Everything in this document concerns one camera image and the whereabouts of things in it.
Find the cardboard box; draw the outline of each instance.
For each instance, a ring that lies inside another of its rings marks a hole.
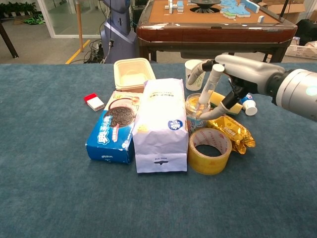
[[[317,10],[312,12],[312,15],[309,18],[310,21],[317,21]]]
[[[260,3],[258,3],[258,5],[262,6],[262,7],[265,7],[265,8],[268,7],[267,3],[265,3],[265,2],[260,2]]]
[[[86,143],[92,160],[131,163],[132,129],[141,97],[142,93],[113,92]]]
[[[262,2],[267,3],[267,5],[284,5],[284,0],[263,0]],[[290,0],[288,4],[303,4],[304,0]]]
[[[269,5],[268,9],[271,12],[274,12],[275,14],[280,14],[282,12],[283,9],[283,4],[279,4],[279,5]],[[297,23],[297,19],[299,17],[299,13],[305,11],[305,6],[304,4],[291,4],[291,5],[287,5],[286,9],[285,9],[285,13],[283,15],[283,18],[285,18],[286,20],[296,24]]]

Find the white basket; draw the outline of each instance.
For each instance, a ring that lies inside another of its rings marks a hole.
[[[285,55],[317,60],[317,48],[290,45]]]

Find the potted plant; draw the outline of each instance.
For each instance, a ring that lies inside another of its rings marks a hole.
[[[19,3],[19,12],[20,12],[20,15],[21,16],[25,16],[25,11],[24,11],[24,9],[25,9],[25,3]]]
[[[11,16],[16,16],[15,5],[9,1],[7,7],[8,7],[8,11],[9,11],[8,13],[11,13]]]
[[[3,8],[4,8],[4,11],[3,11],[4,17],[9,17],[9,14],[11,13],[11,10],[10,10],[8,4],[7,4],[7,5],[4,5]]]
[[[33,15],[36,11],[36,5],[35,5],[35,2],[33,3],[27,3],[25,2],[25,9],[26,11],[29,13],[29,15]]]
[[[5,4],[1,3],[0,4],[0,17],[3,18],[4,17],[4,12],[5,12]]]
[[[21,9],[20,4],[16,2],[13,4],[13,6],[14,6],[13,10],[15,12],[15,16],[17,16],[20,13],[20,9]]]

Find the yellow tape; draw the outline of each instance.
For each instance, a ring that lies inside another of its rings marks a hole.
[[[196,149],[198,145],[211,145],[218,149],[221,155],[217,157],[204,155]],[[188,162],[201,174],[215,175],[226,166],[231,150],[231,141],[224,133],[212,128],[203,128],[195,131],[189,138]]]

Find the oreo cookie box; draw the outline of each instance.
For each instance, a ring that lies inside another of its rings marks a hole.
[[[113,92],[86,143],[92,160],[131,163],[132,129],[141,96],[142,93]]]

